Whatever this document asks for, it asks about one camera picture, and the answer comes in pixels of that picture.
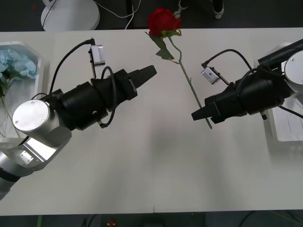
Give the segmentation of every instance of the dark floor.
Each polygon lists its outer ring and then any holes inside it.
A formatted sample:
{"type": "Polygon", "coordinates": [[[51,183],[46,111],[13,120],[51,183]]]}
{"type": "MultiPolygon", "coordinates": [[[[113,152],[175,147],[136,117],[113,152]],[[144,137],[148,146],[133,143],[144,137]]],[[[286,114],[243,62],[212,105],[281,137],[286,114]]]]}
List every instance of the dark floor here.
{"type": "MultiPolygon", "coordinates": [[[[299,227],[286,218],[303,223],[302,211],[231,211],[206,213],[90,215],[88,227],[107,227],[114,220],[116,227],[299,227]]],[[[0,217],[1,227],[83,227],[87,215],[45,215],[41,225],[38,216],[0,217]]]]}
{"type": "MultiPolygon", "coordinates": [[[[128,14],[128,0],[96,0],[120,16],[128,14]]],[[[139,0],[133,0],[137,8],[139,0]]],[[[173,12],[178,9],[178,0],[142,0],[129,29],[147,28],[147,18],[156,7],[165,7],[173,12]]],[[[0,31],[42,31],[41,0],[0,0],[0,31]]],[[[214,19],[209,0],[192,0],[190,7],[182,12],[182,28],[248,28],[248,27],[302,27],[303,0],[224,0],[222,19],[214,19]]],[[[97,30],[124,29],[129,18],[117,18],[102,8],[97,30]]],[[[117,227],[157,227],[155,222],[169,227],[241,227],[241,221],[249,211],[208,212],[204,224],[204,213],[171,214],[122,214],[97,215],[90,227],[106,227],[114,218],[117,227]]],[[[279,214],[303,223],[303,211],[279,214]]],[[[42,227],[81,227],[86,215],[42,216],[42,227]]],[[[38,216],[0,217],[0,227],[36,227],[38,216]]],[[[297,227],[285,218],[270,211],[257,211],[243,223],[242,227],[297,227]]]]}
{"type": "MultiPolygon", "coordinates": [[[[126,2],[131,0],[96,0],[120,16],[127,15],[126,2]]],[[[191,0],[182,11],[182,28],[246,28],[302,27],[302,0],[224,0],[222,19],[214,19],[210,0],[191,0]]],[[[132,0],[137,8],[139,0],[132,0]]],[[[156,7],[172,12],[178,0],[142,0],[129,29],[147,28],[147,18],[156,7]]],[[[40,17],[44,8],[41,0],[0,0],[0,31],[42,31],[40,17]]],[[[124,29],[128,18],[117,18],[99,7],[97,30],[124,29]]]]}

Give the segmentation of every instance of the white container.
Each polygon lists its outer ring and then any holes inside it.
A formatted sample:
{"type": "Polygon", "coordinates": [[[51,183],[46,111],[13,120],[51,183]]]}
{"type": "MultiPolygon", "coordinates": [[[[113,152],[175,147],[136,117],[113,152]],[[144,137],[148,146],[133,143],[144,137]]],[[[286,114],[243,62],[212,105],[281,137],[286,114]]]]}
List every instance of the white container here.
{"type": "MultiPolygon", "coordinates": [[[[27,44],[19,41],[2,42],[0,43],[0,50],[7,51],[8,49],[16,51],[19,54],[27,55],[30,60],[36,65],[36,78],[27,80],[15,80],[8,89],[4,97],[4,103],[10,116],[12,117],[15,109],[23,102],[31,99],[35,94],[42,92],[42,79],[44,71],[44,61],[42,56],[27,44]]],[[[18,144],[22,141],[25,135],[21,132],[18,137],[15,128],[9,119],[6,111],[0,101],[0,132],[4,134],[3,138],[0,135],[0,148],[7,147],[7,143],[18,144]]]]}

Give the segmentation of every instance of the red rose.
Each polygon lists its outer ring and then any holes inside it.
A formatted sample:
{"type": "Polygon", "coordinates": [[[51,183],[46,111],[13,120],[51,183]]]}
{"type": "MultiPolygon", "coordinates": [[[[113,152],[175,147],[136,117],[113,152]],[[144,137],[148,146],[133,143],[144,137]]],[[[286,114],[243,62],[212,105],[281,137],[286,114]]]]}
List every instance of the red rose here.
{"type": "Polygon", "coordinates": [[[147,20],[149,34],[161,37],[161,31],[174,31],[181,25],[181,19],[176,19],[169,9],[157,8],[147,20]]]}

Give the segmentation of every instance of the table surface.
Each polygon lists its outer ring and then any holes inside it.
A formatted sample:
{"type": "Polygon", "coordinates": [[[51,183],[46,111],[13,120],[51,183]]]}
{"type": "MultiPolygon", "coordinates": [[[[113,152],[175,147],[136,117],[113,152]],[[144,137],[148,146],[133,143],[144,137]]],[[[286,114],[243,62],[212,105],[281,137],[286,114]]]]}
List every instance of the table surface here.
{"type": "MultiPolygon", "coordinates": [[[[200,75],[201,62],[233,48],[252,64],[276,45],[301,39],[303,29],[183,29],[182,34],[173,40],[203,103],[225,84],[210,85],[200,75]]],[[[303,209],[302,147],[275,144],[259,114],[228,119],[213,130],[204,120],[192,121],[198,106],[180,66],[155,56],[158,49],[143,30],[0,33],[0,42],[23,41],[42,54],[46,90],[62,57],[91,37],[104,45],[114,72],[153,64],[158,74],[138,89],[138,97],[117,108],[110,127],[73,131],[44,170],[12,187],[0,202],[0,215],[303,209]]],[[[66,92],[92,77],[88,49],[65,61],[55,88],[66,92]]],[[[229,81],[247,71],[234,53],[211,65],[229,81]]]]}

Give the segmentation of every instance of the white stand base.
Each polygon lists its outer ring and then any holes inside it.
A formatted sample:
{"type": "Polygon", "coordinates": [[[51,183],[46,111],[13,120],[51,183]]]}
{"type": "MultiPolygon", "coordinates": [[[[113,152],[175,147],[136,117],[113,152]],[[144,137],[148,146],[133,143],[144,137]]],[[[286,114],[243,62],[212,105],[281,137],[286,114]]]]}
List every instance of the white stand base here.
{"type": "MultiPolygon", "coordinates": [[[[43,10],[41,25],[48,11],[47,7],[43,10]]],[[[44,30],[52,32],[95,30],[99,21],[99,9],[93,0],[57,0],[45,20],[44,30]]]]}

